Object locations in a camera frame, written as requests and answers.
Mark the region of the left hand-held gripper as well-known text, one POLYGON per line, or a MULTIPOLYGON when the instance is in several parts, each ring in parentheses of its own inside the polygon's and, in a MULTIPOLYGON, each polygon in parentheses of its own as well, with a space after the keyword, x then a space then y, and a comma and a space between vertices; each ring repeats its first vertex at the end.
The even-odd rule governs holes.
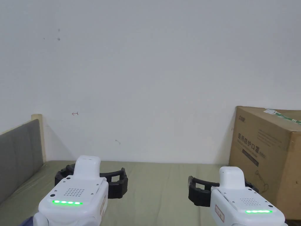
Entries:
POLYGON ((125 168, 100 173, 101 159, 79 156, 75 164, 58 171, 54 188, 41 200, 34 226, 99 226, 108 199, 121 199, 127 192, 125 168))

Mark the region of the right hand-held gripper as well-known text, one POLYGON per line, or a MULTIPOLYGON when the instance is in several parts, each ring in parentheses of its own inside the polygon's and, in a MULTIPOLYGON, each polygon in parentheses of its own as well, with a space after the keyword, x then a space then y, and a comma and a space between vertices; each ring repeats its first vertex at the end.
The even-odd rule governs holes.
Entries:
POLYGON ((188 198, 210 207, 218 226, 285 226, 285 216, 259 194, 238 167, 221 167, 220 182, 188 177, 188 198))

